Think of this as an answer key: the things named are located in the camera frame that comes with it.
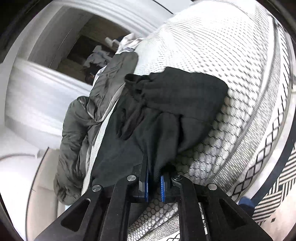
triangular cutout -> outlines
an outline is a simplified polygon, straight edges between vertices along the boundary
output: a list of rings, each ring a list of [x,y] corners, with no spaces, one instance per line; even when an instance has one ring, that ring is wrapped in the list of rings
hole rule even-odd
[[[74,210],[72,210],[72,212],[68,214],[67,217],[61,221],[61,225],[74,232],[77,232],[80,228],[89,203],[90,201],[88,199],[83,200],[81,204],[79,204]]]
[[[224,199],[220,199],[219,203],[221,205],[226,222],[230,229],[236,229],[238,227],[246,225],[246,222],[231,206],[229,206],[229,204]]]

jacket sleeve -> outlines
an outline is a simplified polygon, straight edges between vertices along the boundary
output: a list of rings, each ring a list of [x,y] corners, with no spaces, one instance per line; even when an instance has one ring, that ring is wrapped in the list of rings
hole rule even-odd
[[[84,96],[74,100],[64,119],[54,192],[65,205],[73,204],[80,197],[85,177],[80,168],[81,145],[89,128],[97,124],[86,111],[85,105],[89,101],[91,100]]]

silver screw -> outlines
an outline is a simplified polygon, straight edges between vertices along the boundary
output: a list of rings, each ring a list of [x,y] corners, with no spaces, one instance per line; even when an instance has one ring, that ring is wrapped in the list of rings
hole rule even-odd
[[[214,190],[217,189],[217,185],[214,184],[214,183],[210,183],[210,184],[208,185],[208,188],[209,188],[210,190],[214,191]]]
[[[182,180],[182,176],[178,174],[178,175],[174,176],[173,179],[175,181],[180,181],[180,180]]]
[[[129,175],[128,177],[127,177],[127,180],[129,181],[129,182],[132,182],[132,181],[134,181],[134,180],[136,180],[137,178],[136,178],[136,176],[135,175]]]
[[[94,185],[92,188],[91,188],[94,192],[98,192],[102,189],[102,187],[100,185]]]

black and white striped pattern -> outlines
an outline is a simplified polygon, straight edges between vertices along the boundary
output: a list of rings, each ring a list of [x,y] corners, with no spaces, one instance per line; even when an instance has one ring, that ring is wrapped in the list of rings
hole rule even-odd
[[[288,195],[296,182],[296,143],[291,155],[272,188],[255,208],[253,219],[259,224],[270,217]]]

crumpled gray fabric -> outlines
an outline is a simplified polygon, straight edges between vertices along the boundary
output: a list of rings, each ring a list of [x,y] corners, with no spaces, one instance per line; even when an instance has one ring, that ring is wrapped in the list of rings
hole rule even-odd
[[[54,179],[54,192],[61,203],[70,205],[80,197],[89,143],[120,95],[125,75],[134,72],[137,62],[135,52],[116,54],[96,81],[89,97],[78,97],[69,105]]]

